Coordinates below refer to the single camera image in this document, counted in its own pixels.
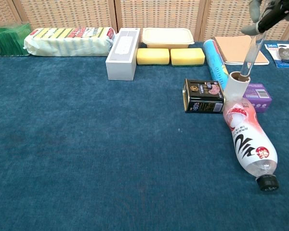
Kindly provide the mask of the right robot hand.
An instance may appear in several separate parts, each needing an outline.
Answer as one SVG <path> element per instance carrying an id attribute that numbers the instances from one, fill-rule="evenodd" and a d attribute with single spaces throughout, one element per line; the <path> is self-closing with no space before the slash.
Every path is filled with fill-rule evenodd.
<path id="1" fill-rule="evenodd" d="M 289 0 L 270 0 L 261 15 L 261 0 L 249 2 L 249 13 L 252 25 L 244 26 L 241 32 L 245 35 L 255 36 L 263 34 L 281 20 L 289 21 Z"/>

